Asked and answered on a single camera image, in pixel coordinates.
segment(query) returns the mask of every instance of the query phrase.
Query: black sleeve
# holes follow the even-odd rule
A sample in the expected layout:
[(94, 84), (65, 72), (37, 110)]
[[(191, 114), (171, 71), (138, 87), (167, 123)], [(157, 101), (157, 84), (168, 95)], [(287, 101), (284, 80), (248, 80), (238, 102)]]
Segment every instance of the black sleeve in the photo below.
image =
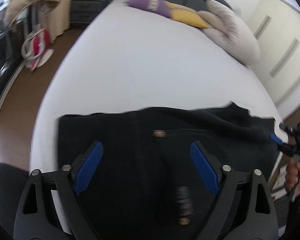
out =
[(297, 218), (299, 213), (300, 213), (300, 195), (296, 197), (294, 202), (289, 203), (286, 229), (294, 222), (294, 220)]

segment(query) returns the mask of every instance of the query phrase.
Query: hand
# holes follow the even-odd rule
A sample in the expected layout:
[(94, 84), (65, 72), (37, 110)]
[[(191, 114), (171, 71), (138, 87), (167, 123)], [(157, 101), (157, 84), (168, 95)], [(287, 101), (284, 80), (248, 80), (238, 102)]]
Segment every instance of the hand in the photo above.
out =
[[(298, 182), (298, 172), (300, 172), (300, 163), (297, 163), (295, 165), (293, 157), (290, 159), (289, 164), (286, 168), (287, 174), (286, 174), (286, 181), (283, 184), (286, 191), (290, 191), (294, 185)], [(298, 185), (295, 189), (296, 196), (300, 194), (300, 185)]]

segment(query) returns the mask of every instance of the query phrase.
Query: yellow pillow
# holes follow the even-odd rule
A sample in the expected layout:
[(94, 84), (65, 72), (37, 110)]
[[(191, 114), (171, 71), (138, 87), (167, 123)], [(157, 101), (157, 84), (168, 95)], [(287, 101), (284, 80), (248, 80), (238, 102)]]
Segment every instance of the yellow pillow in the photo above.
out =
[(197, 15), (197, 12), (183, 5), (166, 2), (172, 14), (172, 20), (191, 25), (193, 27), (208, 29), (207, 23)]

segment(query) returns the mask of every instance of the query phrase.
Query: pillow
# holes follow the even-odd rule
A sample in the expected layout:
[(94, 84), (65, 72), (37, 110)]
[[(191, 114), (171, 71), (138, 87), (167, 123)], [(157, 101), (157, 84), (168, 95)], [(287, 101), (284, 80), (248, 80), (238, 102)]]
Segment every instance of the pillow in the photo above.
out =
[(214, 28), (202, 29), (204, 34), (241, 63), (252, 65), (258, 62), (259, 43), (245, 22), (231, 9), (217, 1), (207, 0), (207, 9), (221, 18), (227, 34)]
[(197, 15), (197, 12), (183, 5), (166, 2), (172, 14), (172, 20), (182, 22), (193, 27), (209, 28), (207, 23)]
[(213, 28), (228, 34), (228, 30), (225, 27), (225, 24), (221, 20), (221, 18), (211, 12), (199, 11), (198, 15), (208, 24), (210, 24)]
[(154, 12), (167, 18), (172, 17), (164, 0), (129, 0), (128, 6), (148, 12)]

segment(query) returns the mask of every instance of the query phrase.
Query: mattress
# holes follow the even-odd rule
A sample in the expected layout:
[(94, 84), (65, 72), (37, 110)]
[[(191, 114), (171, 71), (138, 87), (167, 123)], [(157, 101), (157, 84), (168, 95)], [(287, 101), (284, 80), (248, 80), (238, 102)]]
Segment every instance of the mattress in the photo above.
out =
[(114, 0), (84, 31), (54, 76), (32, 138), (30, 171), (57, 170), (56, 131), (64, 114), (119, 113), (149, 106), (220, 107), (282, 121), (251, 69), (199, 29)]

